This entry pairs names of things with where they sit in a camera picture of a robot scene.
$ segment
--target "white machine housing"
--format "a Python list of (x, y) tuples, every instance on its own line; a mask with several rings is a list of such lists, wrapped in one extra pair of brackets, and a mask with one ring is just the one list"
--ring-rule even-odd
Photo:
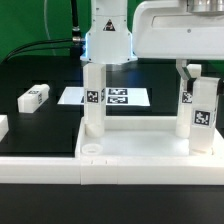
[(133, 21), (139, 58), (224, 59), (224, 14), (189, 13), (187, 0), (144, 1)]
[(92, 27), (82, 61), (123, 64), (137, 60), (127, 28), (127, 0), (92, 0)]

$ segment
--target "white base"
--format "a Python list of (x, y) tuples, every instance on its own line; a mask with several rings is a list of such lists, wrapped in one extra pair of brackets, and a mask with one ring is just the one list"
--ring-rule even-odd
[(81, 184), (224, 184), (221, 135), (216, 131), (213, 156), (189, 156), (188, 140), (175, 136), (175, 126), (176, 117), (106, 117), (104, 137), (92, 139), (82, 120)]
[(106, 117), (105, 136), (91, 139), (82, 119), (76, 158), (0, 157), (0, 183), (223, 185), (221, 135), (216, 131), (213, 156), (188, 156), (175, 123), (176, 117)]

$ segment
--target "black cable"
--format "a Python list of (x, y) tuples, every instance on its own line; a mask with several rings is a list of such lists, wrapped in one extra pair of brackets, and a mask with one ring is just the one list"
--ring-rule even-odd
[(22, 45), (21, 47), (16, 48), (15, 50), (11, 51), (1, 62), (1, 64), (7, 62), (11, 56), (13, 56), (16, 52), (20, 52), (23, 49), (37, 46), (37, 45), (44, 45), (44, 44), (57, 44), (57, 43), (67, 43), (72, 42), (71, 38), (67, 39), (58, 39), (58, 40), (44, 40), (44, 41), (36, 41), (29, 44)]
[(13, 54), (11, 54), (10, 56), (8, 56), (7, 58), (5, 58), (2, 63), (7, 62), (10, 58), (12, 58), (13, 56), (17, 55), (17, 54), (22, 54), (22, 53), (26, 53), (26, 52), (30, 52), (30, 51), (42, 51), (42, 50), (52, 50), (52, 49), (70, 49), (71, 47), (67, 46), (67, 47), (44, 47), (44, 48), (33, 48), (33, 49), (28, 49), (28, 50), (21, 50), (21, 51), (16, 51)]
[(72, 6), (72, 24), (73, 24), (73, 27), (79, 27), (77, 1), (76, 0), (71, 0), (71, 6)]

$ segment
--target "circular hole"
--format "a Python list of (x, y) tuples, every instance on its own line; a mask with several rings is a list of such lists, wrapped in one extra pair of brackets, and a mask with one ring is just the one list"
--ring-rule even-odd
[(103, 150), (99, 144), (86, 144), (82, 147), (82, 153), (86, 155), (98, 155)]

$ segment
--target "metal bracket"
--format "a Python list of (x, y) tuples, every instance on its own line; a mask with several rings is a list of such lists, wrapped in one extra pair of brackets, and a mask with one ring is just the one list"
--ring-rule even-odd
[(191, 79), (190, 72), (187, 69), (187, 66), (189, 64), (189, 60), (186, 59), (177, 59), (176, 60), (176, 68), (179, 72), (181, 78), (184, 80), (184, 90), (187, 91), (187, 81)]

